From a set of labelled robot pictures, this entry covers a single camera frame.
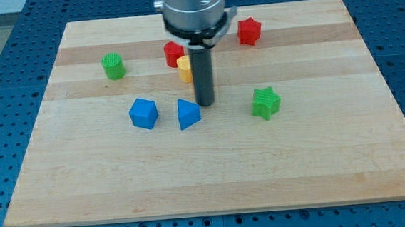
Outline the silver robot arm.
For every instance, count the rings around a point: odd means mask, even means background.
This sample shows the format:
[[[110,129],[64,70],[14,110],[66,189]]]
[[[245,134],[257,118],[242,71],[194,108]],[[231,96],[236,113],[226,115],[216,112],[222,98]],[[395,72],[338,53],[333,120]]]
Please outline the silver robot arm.
[[[237,7],[225,0],[155,0],[168,38],[192,50],[212,49],[228,32]]]

